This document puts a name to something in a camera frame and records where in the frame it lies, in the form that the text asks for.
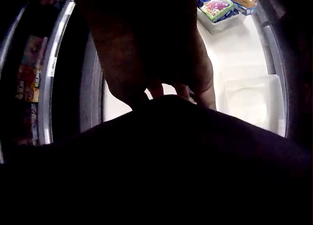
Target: hand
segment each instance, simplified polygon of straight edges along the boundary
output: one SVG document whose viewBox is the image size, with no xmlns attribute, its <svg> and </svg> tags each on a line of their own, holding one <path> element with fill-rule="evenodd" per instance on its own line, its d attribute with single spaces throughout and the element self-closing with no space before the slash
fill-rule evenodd
<svg viewBox="0 0 313 225">
<path fill-rule="evenodd" d="M 75 0 L 86 17 L 111 93 L 132 109 L 162 83 L 216 109 L 213 69 L 197 30 L 196 0 Z"/>
</svg>

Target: white bin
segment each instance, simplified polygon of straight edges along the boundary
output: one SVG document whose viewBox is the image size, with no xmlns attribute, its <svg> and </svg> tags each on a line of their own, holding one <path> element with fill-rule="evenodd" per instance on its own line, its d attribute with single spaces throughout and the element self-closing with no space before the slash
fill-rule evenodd
<svg viewBox="0 0 313 225">
<path fill-rule="evenodd" d="M 197 18 L 202 23 L 202 25 L 210 32 L 210 34 L 214 35 L 224 31 L 226 28 L 241 24 L 245 20 L 246 16 L 239 13 L 238 15 L 224 19 L 220 22 L 213 23 L 202 10 L 197 8 Z"/>
<path fill-rule="evenodd" d="M 283 93 L 278 75 L 225 82 L 219 111 L 285 136 Z"/>
</svg>

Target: metal trim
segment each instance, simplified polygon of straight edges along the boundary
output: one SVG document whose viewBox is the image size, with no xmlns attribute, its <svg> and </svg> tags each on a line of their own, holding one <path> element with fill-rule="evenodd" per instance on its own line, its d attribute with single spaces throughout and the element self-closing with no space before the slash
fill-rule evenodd
<svg viewBox="0 0 313 225">
<path fill-rule="evenodd" d="M 47 49 L 43 62 L 43 70 L 41 72 L 38 102 L 38 132 L 39 143 L 41 145 L 50 144 L 51 142 L 53 142 L 51 122 L 53 77 L 56 61 L 58 58 L 59 47 L 74 6 L 74 0 L 66 1 L 57 18 L 54 29 L 47 44 Z"/>
</svg>

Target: colorful packaging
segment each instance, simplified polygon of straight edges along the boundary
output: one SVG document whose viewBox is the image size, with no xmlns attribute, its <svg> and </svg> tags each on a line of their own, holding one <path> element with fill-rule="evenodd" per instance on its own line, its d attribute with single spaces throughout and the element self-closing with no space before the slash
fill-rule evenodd
<svg viewBox="0 0 313 225">
<path fill-rule="evenodd" d="M 30 67 L 20 65 L 17 75 L 17 91 L 15 97 L 26 102 L 38 103 L 39 81 L 42 66 Z"/>
<path fill-rule="evenodd" d="M 23 127 L 19 131 L 17 144 L 38 145 L 37 106 L 29 103 L 25 106 L 23 114 Z"/>
<path fill-rule="evenodd" d="M 42 65 L 48 38 L 30 35 L 24 49 L 22 65 L 36 67 Z"/>
<path fill-rule="evenodd" d="M 256 7 L 257 5 L 256 3 L 257 0 L 232 0 L 232 1 L 246 8 L 253 8 L 253 7 Z"/>
<path fill-rule="evenodd" d="M 230 18 L 230 17 L 232 17 L 232 16 L 238 15 L 238 14 L 239 14 L 238 10 L 237 10 L 236 8 L 234 8 L 234 9 L 232 9 L 230 12 L 226 13 L 224 16 L 222 16 L 221 18 L 219 18 L 218 20 L 216 20 L 216 23 L 217 23 L 217 22 L 220 22 L 220 21 L 222 21 L 222 20 L 228 19 L 228 18 Z"/>
<path fill-rule="evenodd" d="M 215 22 L 233 8 L 234 3 L 230 0 L 211 0 L 206 2 L 201 7 L 201 10 L 210 18 L 212 22 Z"/>
<path fill-rule="evenodd" d="M 253 8 L 247 8 L 244 7 L 238 3 L 235 3 L 237 6 L 237 9 L 240 13 L 244 14 L 245 16 L 251 15 L 252 13 L 256 12 L 256 7 Z"/>
<path fill-rule="evenodd" d="M 204 3 L 208 2 L 208 1 L 210 1 L 210 0 L 197 0 L 197 7 L 201 8 L 204 5 Z"/>
</svg>

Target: cardboard box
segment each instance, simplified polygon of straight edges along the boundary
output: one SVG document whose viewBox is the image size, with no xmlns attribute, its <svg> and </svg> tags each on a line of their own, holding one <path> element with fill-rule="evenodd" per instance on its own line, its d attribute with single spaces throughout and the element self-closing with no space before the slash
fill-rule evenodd
<svg viewBox="0 0 313 225">
<path fill-rule="evenodd" d="M 234 3 L 230 0 L 211 0 L 205 2 L 201 10 L 215 22 L 234 8 Z"/>
<path fill-rule="evenodd" d="M 246 8 L 253 8 L 256 7 L 257 5 L 256 3 L 257 0 L 232 0 L 232 1 Z"/>
<path fill-rule="evenodd" d="M 252 13 L 256 12 L 256 7 L 247 8 L 242 5 L 239 5 L 238 3 L 235 3 L 235 5 L 237 6 L 237 10 L 240 13 L 244 14 L 245 16 L 251 15 Z"/>
</svg>

